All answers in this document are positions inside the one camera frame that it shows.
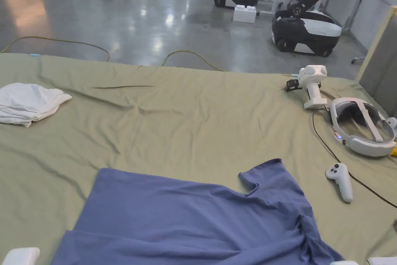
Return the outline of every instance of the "bed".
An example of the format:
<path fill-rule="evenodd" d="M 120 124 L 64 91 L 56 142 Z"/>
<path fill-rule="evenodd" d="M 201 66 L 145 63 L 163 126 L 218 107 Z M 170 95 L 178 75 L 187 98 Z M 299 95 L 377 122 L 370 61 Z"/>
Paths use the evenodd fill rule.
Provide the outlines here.
<path fill-rule="evenodd" d="M 49 264 L 73 229 L 101 168 L 208 182 L 245 192 L 238 173 L 281 158 L 312 204 L 322 239 L 344 258 L 397 255 L 397 211 L 352 182 L 346 204 L 325 177 L 335 163 L 288 77 L 131 66 L 1 54 L 0 86 L 36 83 L 73 96 L 30 128 L 0 125 L 0 259 L 37 246 Z M 322 94 L 372 101 L 353 81 L 327 78 Z M 316 129 L 361 181 L 397 203 L 397 164 L 337 144 L 324 114 Z"/>

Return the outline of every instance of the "yellow cable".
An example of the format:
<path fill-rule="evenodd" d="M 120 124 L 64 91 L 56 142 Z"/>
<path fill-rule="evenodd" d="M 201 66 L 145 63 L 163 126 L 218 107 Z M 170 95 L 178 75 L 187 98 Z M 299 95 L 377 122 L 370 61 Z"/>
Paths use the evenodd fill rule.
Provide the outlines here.
<path fill-rule="evenodd" d="M 209 63 L 208 61 L 206 61 L 206 60 L 205 60 L 202 56 L 200 56 L 199 54 L 197 54 L 197 53 L 195 53 L 195 52 L 193 52 L 193 51 L 188 51 L 188 50 L 179 50 L 179 51 L 175 51 L 175 52 L 169 53 L 169 54 L 167 55 L 166 59 L 163 61 L 163 64 L 162 64 L 161 66 L 164 66 L 164 64 L 166 63 L 166 61 L 167 61 L 167 59 L 168 59 L 169 56 L 171 56 L 172 54 L 178 53 L 178 52 L 187 52 L 187 53 L 195 54 L 195 55 L 199 56 L 199 57 L 200 57 L 206 64 L 208 64 L 210 67 L 215 68 L 216 70 L 219 70 L 219 71 L 225 71 L 225 70 L 223 70 L 223 69 L 220 69 L 220 68 L 217 68 L 217 67 L 213 66 L 211 63 Z"/>
<path fill-rule="evenodd" d="M 11 47 L 11 45 L 14 44 L 17 40 L 24 39 L 24 38 L 41 38 L 41 39 L 47 39 L 47 40 L 63 41 L 63 42 L 66 42 L 66 43 L 74 43 L 74 44 L 82 44 L 82 45 L 92 46 L 92 47 L 98 48 L 98 49 L 108 53 L 108 58 L 106 59 L 106 61 L 109 61 L 109 59 L 110 59 L 109 52 L 106 51 L 104 48 L 101 48 L 99 46 L 95 46 L 95 45 L 88 44 L 88 43 L 83 43 L 83 42 L 77 42 L 77 41 L 74 41 L 74 40 L 57 39 L 57 38 L 49 38 L 49 37 L 42 37 L 42 36 L 24 36 L 24 37 L 20 37 L 20 38 L 14 39 L 4 50 L 1 51 L 1 53 L 4 53 L 6 50 L 8 50 Z"/>
<path fill-rule="evenodd" d="M 17 39 L 14 39 L 14 40 L 13 40 L 4 50 L 2 50 L 0 53 L 4 53 L 4 52 L 5 52 L 6 50 L 8 50 L 8 49 L 11 47 L 11 45 L 14 44 L 16 41 L 21 40 L 21 39 L 24 39 L 24 38 L 41 38 L 41 39 L 47 39 L 47 40 L 62 41 L 62 42 L 66 42 L 66 43 L 75 43 L 75 44 L 82 44 L 82 45 L 92 46 L 92 47 L 98 48 L 98 49 L 100 49 L 100 50 L 102 50 L 102 51 L 105 51 L 105 52 L 108 54 L 108 58 L 106 59 L 106 61 L 109 61 L 109 59 L 110 59 L 110 54 L 109 54 L 109 52 L 106 51 L 104 48 L 101 48 L 101 47 L 99 47 L 99 46 L 92 45 L 92 44 L 88 44 L 88 43 L 83 43 L 83 42 L 78 42 L 78 41 L 74 41 L 74 40 L 66 40 L 66 39 L 58 39 L 58 38 L 49 38 L 49 37 L 43 37 L 43 36 L 24 36 L 24 37 L 19 37 L 19 38 L 17 38 Z M 172 54 L 175 54 L 175 53 L 179 53 L 179 52 L 186 52 L 186 53 L 195 54 L 195 55 L 199 56 L 199 57 L 200 57 L 206 64 L 208 64 L 210 67 L 212 67 L 212 68 L 214 68 L 214 69 L 216 69 L 216 70 L 219 70 L 219 71 L 225 71 L 225 70 L 223 70 L 223 69 L 220 69 L 220 68 L 217 68 L 217 67 L 213 66 L 211 63 L 209 63 L 208 61 L 206 61 L 201 55 L 199 55 L 199 54 L 197 54 L 197 53 L 195 53 L 195 52 L 193 52 L 193 51 L 188 51 L 188 50 L 179 50 L 179 51 L 175 51 L 175 52 L 169 53 L 169 54 L 167 55 L 166 59 L 163 61 L 163 64 L 162 64 L 161 66 L 164 66 L 164 64 L 166 63 L 166 61 L 167 61 L 167 59 L 168 59 L 169 56 L 171 56 Z"/>

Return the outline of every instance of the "white towel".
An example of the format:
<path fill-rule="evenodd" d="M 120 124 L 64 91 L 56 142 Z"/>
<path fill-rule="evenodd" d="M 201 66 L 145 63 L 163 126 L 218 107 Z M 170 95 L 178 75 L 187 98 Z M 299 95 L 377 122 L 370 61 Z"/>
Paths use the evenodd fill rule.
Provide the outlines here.
<path fill-rule="evenodd" d="M 55 114 L 59 106 L 72 97 L 59 89 L 37 84 L 13 83 L 0 89 L 0 123 L 29 127 Z"/>
<path fill-rule="evenodd" d="M 396 265 L 397 256 L 369 258 L 368 263 L 370 265 Z"/>

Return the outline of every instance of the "concrete floor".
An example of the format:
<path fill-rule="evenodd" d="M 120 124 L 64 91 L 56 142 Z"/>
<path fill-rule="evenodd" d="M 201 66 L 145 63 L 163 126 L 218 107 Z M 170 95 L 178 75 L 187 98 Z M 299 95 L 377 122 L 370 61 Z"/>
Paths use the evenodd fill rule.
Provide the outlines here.
<path fill-rule="evenodd" d="M 0 0 L 0 48 L 28 35 L 92 43 L 107 49 L 110 61 L 161 65 L 176 50 L 192 50 L 227 71 L 297 73 L 308 64 L 324 64 L 329 76 L 354 79 L 350 65 L 361 48 L 342 36 L 328 58 L 281 53 L 271 41 L 271 18 L 253 24 L 233 22 L 233 10 L 213 0 Z M 22 40 L 9 52 L 105 60 L 106 54 L 84 45 Z M 167 66 L 211 69 L 197 56 L 179 53 Z"/>

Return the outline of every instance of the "power cord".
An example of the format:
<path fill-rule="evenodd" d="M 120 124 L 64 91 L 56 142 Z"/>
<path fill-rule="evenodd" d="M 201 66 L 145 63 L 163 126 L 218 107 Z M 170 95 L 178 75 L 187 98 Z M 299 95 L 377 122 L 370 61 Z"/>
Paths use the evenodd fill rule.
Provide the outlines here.
<path fill-rule="evenodd" d="M 92 45 L 92 44 L 88 44 L 88 43 L 83 43 L 83 42 L 77 42 L 74 40 L 67 40 L 67 39 L 57 39 L 57 38 L 49 38 L 49 37 L 43 37 L 43 36 L 24 36 L 24 37 L 19 37 L 17 39 L 14 39 L 4 50 L 2 50 L 0 53 L 4 53 L 6 50 L 8 50 L 12 44 L 14 44 L 16 41 L 21 40 L 21 39 L 25 39 L 25 38 L 41 38 L 41 39 L 47 39 L 47 40 L 56 40 L 56 41 L 62 41 L 62 42 L 66 42 L 66 43 L 74 43 L 74 44 L 81 44 L 81 45 L 87 45 L 87 46 L 92 46 L 95 48 L 98 48 L 102 51 L 105 51 L 108 54 L 108 58 L 106 59 L 106 62 L 109 61 L 110 59 L 110 54 L 108 51 L 106 51 L 104 48 L 101 48 L 99 46 L 96 45 Z"/>
<path fill-rule="evenodd" d="M 175 54 L 175 53 L 180 53 L 180 52 L 186 52 L 186 53 L 195 54 L 195 55 L 199 56 L 199 57 L 200 57 L 206 64 L 208 64 L 210 67 L 212 67 L 212 68 L 214 68 L 214 69 L 216 69 L 216 70 L 219 70 L 219 71 L 225 71 L 225 70 L 223 70 L 223 69 L 220 69 L 220 68 L 217 68 L 217 67 L 213 66 L 211 63 L 209 63 L 208 61 L 206 61 L 201 55 L 199 55 L 199 54 L 197 54 L 197 53 L 195 53 L 195 52 L 193 52 L 193 51 L 188 51 L 188 50 L 179 50 L 179 51 L 175 51 L 175 52 L 169 53 L 169 54 L 167 55 L 166 59 L 163 61 L 163 64 L 162 64 L 161 66 L 164 66 L 164 64 L 166 63 L 166 61 L 167 61 L 167 59 L 168 59 L 169 56 L 171 56 L 172 54 Z"/>
<path fill-rule="evenodd" d="M 108 51 L 106 51 L 104 48 L 101 48 L 101 47 L 99 47 L 99 46 L 92 45 L 92 44 L 89 44 L 89 43 L 83 43 L 83 42 L 79 42 L 79 41 L 74 41 L 74 40 L 58 39 L 58 38 L 49 38 L 49 37 L 43 37 L 43 36 L 24 36 L 24 37 L 19 37 L 19 38 L 17 38 L 17 39 L 14 39 L 14 40 L 13 40 L 8 46 L 6 46 L 6 48 L 5 48 L 4 50 L 2 50 L 0 53 L 4 53 L 4 52 L 7 51 L 7 50 L 12 46 L 12 44 L 14 44 L 16 41 L 21 40 L 21 39 L 24 39 L 24 38 L 40 38 L 40 39 L 46 39 L 46 40 L 56 40 L 56 41 L 62 41 L 62 42 L 66 42 L 66 43 L 75 43 L 75 44 L 82 44 L 82 45 L 92 46 L 92 47 L 98 48 L 98 49 L 100 49 L 100 50 L 102 50 L 102 51 L 104 51 L 104 52 L 106 52 L 106 53 L 108 54 L 108 58 L 106 59 L 106 62 L 108 62 L 109 59 L 110 59 L 110 53 L 109 53 Z M 219 71 L 225 71 L 225 70 L 223 70 L 223 69 L 220 69 L 220 68 L 217 68 L 217 67 L 213 66 L 211 63 L 209 63 L 208 61 L 206 61 L 201 55 L 199 55 L 199 54 L 197 54 L 197 53 L 195 53 L 195 52 L 193 52 L 193 51 L 188 51 L 188 50 L 178 50 L 178 51 L 174 51 L 174 52 L 172 52 L 172 53 L 169 53 L 169 54 L 167 55 L 166 59 L 164 59 L 163 64 L 162 64 L 161 66 L 164 66 L 164 64 L 166 63 L 166 61 L 167 61 L 167 59 L 168 59 L 169 56 L 171 56 L 172 54 L 175 54 L 175 53 L 179 53 L 179 52 L 187 52 L 187 53 L 195 54 L 195 55 L 199 56 L 199 57 L 200 57 L 206 64 L 208 64 L 210 67 L 212 67 L 212 68 L 214 68 L 214 69 L 216 69 L 216 70 L 219 70 Z"/>
<path fill-rule="evenodd" d="M 312 123 L 313 123 L 313 129 L 314 132 L 316 133 L 317 137 L 320 139 L 321 143 L 324 144 L 325 147 L 327 147 L 327 149 L 330 151 L 330 153 L 334 156 L 335 160 L 337 160 L 338 163 L 342 163 L 340 159 L 338 159 L 338 157 L 336 156 L 336 154 L 331 150 L 331 148 L 327 145 L 327 143 L 325 143 L 325 141 L 321 138 L 321 136 L 318 134 L 316 127 L 314 125 L 314 112 L 312 113 Z M 378 198 L 380 198 L 381 200 L 383 200 L 384 202 L 386 202 L 387 204 L 391 205 L 392 207 L 397 209 L 397 205 L 393 204 L 392 202 L 390 202 L 389 200 L 383 198 L 380 194 L 378 194 L 377 192 L 375 192 L 372 188 L 370 188 L 369 186 L 367 186 L 366 184 L 364 184 L 363 182 L 361 182 L 360 180 L 358 180 L 356 177 L 354 177 L 351 172 L 349 172 L 349 176 L 357 183 L 361 184 L 362 186 L 364 186 L 366 189 L 368 189 L 371 193 L 373 193 L 374 195 L 376 195 Z"/>

